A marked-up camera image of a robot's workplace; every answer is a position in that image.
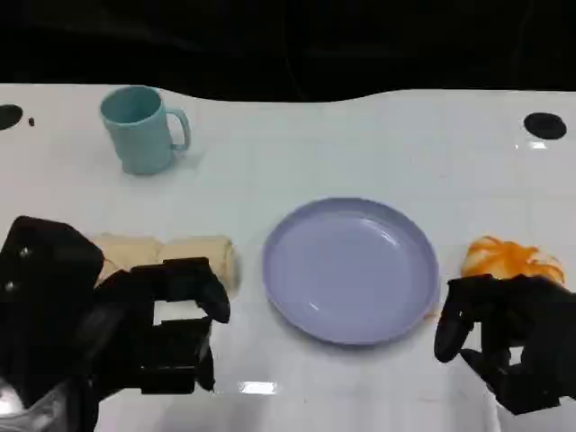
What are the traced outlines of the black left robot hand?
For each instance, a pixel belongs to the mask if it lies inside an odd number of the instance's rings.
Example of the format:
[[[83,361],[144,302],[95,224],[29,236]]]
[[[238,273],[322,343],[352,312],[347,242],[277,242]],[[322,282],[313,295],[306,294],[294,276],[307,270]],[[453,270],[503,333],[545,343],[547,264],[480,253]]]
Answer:
[[[197,319],[154,321],[156,302],[192,301]],[[214,389],[213,322],[230,320],[230,301],[205,257],[169,259],[118,271],[95,290],[76,333],[81,370],[103,400],[124,389],[190,394]]]

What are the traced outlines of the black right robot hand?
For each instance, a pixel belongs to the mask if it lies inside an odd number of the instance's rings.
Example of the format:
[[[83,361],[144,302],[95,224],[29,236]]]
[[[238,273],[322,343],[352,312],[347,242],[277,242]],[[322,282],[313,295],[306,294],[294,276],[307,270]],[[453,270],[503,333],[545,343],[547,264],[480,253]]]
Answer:
[[[542,276],[452,279],[434,354],[460,356],[514,415],[575,396],[575,295]]]

